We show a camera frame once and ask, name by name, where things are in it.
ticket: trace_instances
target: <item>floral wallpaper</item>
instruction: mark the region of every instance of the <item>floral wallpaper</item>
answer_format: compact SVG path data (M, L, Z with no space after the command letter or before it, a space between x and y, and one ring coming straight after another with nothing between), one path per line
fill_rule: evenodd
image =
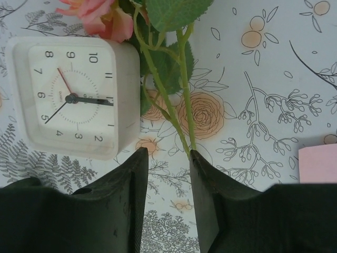
M5 46L13 36L87 36L57 7L57 0L0 0L0 187L36 176L72 193L147 147L141 251L199 252L189 162L155 107L140 119L139 138L111 161L39 152L22 141ZM337 143L336 14L335 0L215 0L196 21L192 112L198 150L213 166L265 190L298 182L298 149ZM165 108L154 87L150 96ZM188 134L182 95L170 99Z

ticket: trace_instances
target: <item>pink paper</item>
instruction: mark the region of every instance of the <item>pink paper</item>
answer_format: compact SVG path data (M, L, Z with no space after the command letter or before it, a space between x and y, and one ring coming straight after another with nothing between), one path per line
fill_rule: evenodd
M299 150L301 183L337 182L337 144Z

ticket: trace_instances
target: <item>clock minute hand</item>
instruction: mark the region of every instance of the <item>clock minute hand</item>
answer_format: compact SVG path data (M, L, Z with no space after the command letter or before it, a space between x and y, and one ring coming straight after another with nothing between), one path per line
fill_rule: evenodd
M107 99L90 99L90 98L80 98L77 96L74 98L74 103L77 102L114 106L114 103L109 102Z

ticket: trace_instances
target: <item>pink rose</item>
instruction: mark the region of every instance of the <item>pink rose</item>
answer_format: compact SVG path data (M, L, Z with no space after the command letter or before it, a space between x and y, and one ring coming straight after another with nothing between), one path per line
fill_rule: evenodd
M133 21L123 12L118 0L60 0L70 5L69 9L57 8L67 16L77 16L89 34L98 34L102 38L119 43L128 40L133 33Z

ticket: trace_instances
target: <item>clock face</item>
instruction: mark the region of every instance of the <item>clock face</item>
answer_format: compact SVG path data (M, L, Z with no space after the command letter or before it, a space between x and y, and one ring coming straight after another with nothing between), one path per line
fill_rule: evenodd
M65 147L76 143L87 152L112 149L115 77L110 51L102 46L35 45L28 62L33 91L29 106L37 115L29 120L38 122L35 135L62 141Z

